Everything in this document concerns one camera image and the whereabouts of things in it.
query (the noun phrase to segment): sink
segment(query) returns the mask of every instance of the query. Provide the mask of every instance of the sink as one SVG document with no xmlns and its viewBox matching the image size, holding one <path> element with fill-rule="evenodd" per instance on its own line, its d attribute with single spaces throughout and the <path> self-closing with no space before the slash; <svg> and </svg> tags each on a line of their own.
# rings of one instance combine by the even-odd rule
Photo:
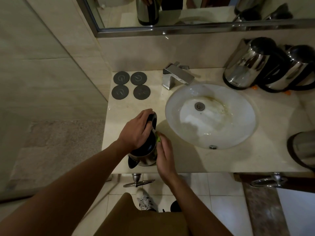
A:
<svg viewBox="0 0 315 236">
<path fill-rule="evenodd" d="M 227 149 L 255 130 L 251 104 L 224 86 L 195 84 L 176 90 L 165 106 L 166 120 L 183 140 L 206 149 Z"/>
</svg>

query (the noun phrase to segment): kettle lid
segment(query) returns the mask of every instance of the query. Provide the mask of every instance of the kettle lid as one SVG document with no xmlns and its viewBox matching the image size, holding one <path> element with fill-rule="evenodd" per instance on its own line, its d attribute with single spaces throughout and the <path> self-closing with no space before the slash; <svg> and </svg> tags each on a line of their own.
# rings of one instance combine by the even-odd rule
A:
<svg viewBox="0 0 315 236">
<path fill-rule="evenodd" d="M 277 44 L 271 38 L 258 37 L 250 42 L 250 47 L 260 55 L 271 55 Z"/>
<path fill-rule="evenodd" d="M 293 46 L 288 50 L 288 54 L 292 59 L 298 62 L 315 62 L 315 50 L 308 45 Z"/>
</svg>

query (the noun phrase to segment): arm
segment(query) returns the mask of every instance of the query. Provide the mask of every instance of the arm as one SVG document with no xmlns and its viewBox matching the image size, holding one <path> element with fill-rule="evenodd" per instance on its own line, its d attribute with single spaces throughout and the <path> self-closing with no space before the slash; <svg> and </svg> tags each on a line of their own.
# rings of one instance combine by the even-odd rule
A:
<svg viewBox="0 0 315 236">
<path fill-rule="evenodd" d="M 1 236 L 71 235 L 108 176 L 130 151 L 148 138 L 152 109 L 126 124 L 108 148 L 74 167 L 30 198 L 0 223 Z"/>
<path fill-rule="evenodd" d="M 233 236 L 176 173 L 171 141 L 158 134 L 161 138 L 157 144 L 158 172 L 174 194 L 192 234 Z"/>
</svg>

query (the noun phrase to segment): faucet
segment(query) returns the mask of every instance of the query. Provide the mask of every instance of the faucet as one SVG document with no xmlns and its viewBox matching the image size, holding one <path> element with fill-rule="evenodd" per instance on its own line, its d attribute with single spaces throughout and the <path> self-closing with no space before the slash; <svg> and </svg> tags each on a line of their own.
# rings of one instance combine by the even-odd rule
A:
<svg viewBox="0 0 315 236">
<path fill-rule="evenodd" d="M 187 86 L 190 85 L 195 77 L 183 69 L 188 70 L 189 66 L 179 65 L 178 61 L 176 61 L 174 64 L 169 63 L 163 69 L 162 85 L 170 90 L 175 85 L 175 79 Z"/>
</svg>

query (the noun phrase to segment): sneaker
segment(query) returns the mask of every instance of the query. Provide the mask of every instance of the sneaker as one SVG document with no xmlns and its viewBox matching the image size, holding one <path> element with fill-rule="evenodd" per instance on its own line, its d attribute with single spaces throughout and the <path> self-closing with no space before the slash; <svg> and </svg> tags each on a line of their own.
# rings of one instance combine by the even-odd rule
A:
<svg viewBox="0 0 315 236">
<path fill-rule="evenodd" d="M 141 210 L 152 210 L 157 212 L 156 205 L 143 188 L 139 188 L 137 190 L 137 200 Z"/>
</svg>

